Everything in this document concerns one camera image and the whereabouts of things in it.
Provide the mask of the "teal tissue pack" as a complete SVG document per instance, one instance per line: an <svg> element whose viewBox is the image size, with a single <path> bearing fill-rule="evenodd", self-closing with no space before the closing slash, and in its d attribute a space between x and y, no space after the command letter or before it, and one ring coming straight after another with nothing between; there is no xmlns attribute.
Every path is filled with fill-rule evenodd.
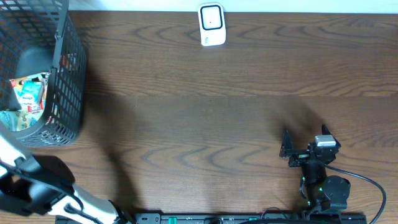
<svg viewBox="0 0 398 224"><path fill-rule="evenodd" d="M25 81L19 95L19 103L22 108L29 106L37 107L40 105L44 85L42 82Z"/></svg>

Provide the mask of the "yellow wet wipes pack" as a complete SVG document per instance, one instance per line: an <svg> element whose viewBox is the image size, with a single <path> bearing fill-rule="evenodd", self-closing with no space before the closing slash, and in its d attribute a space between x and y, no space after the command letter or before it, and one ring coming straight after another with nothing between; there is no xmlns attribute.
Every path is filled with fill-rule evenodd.
<svg viewBox="0 0 398 224"><path fill-rule="evenodd" d="M33 126L41 118L43 106L28 106L17 111L1 111L1 122L12 132L23 131Z"/></svg>

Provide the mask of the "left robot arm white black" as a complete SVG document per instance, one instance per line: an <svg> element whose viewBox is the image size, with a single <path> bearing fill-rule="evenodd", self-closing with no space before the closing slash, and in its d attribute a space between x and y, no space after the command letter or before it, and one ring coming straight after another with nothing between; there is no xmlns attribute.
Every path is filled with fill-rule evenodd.
<svg viewBox="0 0 398 224"><path fill-rule="evenodd" d="M56 156L35 155L1 126L1 210L28 217L33 213L76 223L135 223L128 212L75 184Z"/></svg>

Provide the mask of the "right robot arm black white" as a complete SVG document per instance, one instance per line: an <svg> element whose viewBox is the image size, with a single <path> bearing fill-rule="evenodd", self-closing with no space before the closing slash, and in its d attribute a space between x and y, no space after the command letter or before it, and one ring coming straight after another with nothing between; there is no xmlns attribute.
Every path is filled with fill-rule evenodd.
<svg viewBox="0 0 398 224"><path fill-rule="evenodd" d="M336 159L340 147L325 125L306 149L294 149L289 132L283 132L279 156L289 160L289 167L301 168L300 192L308 200L308 208L302 212L306 219L313 214L339 214L347 208L350 182L326 173L326 166Z"/></svg>

